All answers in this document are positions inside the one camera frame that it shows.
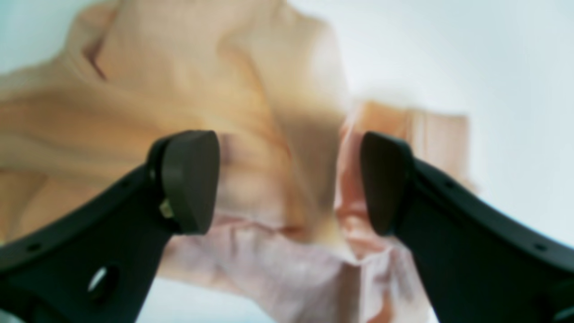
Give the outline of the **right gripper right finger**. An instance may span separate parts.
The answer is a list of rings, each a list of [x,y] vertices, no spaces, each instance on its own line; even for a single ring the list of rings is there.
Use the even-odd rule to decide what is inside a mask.
[[[397,138],[361,139],[370,223],[415,262],[441,323],[571,323],[573,249],[482,202]]]

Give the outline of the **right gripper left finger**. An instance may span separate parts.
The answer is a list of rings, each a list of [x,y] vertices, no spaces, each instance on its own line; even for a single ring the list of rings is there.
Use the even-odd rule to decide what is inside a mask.
[[[133,323],[174,235],[213,222],[221,150],[214,131],[152,145],[99,196],[1,248],[1,310],[24,323]]]

